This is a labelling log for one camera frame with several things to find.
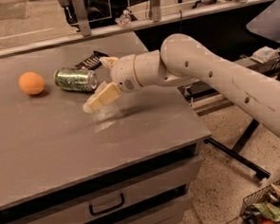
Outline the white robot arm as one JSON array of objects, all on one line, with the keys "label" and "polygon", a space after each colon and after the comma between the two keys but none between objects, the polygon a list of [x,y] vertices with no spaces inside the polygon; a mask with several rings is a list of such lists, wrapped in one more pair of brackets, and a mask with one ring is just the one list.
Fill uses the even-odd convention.
[{"label": "white robot arm", "polygon": [[167,37],[156,51],[121,58],[102,57],[111,82],[103,82],[84,103],[87,113],[114,102],[122,93],[147,85],[181,86],[201,80],[259,121],[280,139],[280,81],[218,57],[185,34]]}]

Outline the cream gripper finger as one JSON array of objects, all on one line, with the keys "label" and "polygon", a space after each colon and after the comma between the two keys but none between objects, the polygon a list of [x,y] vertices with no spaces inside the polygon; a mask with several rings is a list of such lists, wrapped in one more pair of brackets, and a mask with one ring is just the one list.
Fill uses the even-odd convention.
[{"label": "cream gripper finger", "polygon": [[121,89],[115,83],[102,82],[95,93],[84,103],[83,111],[92,113],[114,102],[121,95]]},{"label": "cream gripper finger", "polygon": [[118,60],[118,57],[101,57],[100,62],[106,68],[111,68]]}]

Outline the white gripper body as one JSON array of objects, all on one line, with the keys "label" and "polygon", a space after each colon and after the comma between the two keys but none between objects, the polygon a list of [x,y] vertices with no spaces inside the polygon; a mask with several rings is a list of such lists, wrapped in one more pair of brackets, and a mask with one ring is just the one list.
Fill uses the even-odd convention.
[{"label": "white gripper body", "polygon": [[142,89],[142,85],[137,79],[134,62],[136,59],[135,54],[121,57],[112,66],[110,72],[111,80],[120,87],[124,93],[132,93]]}]

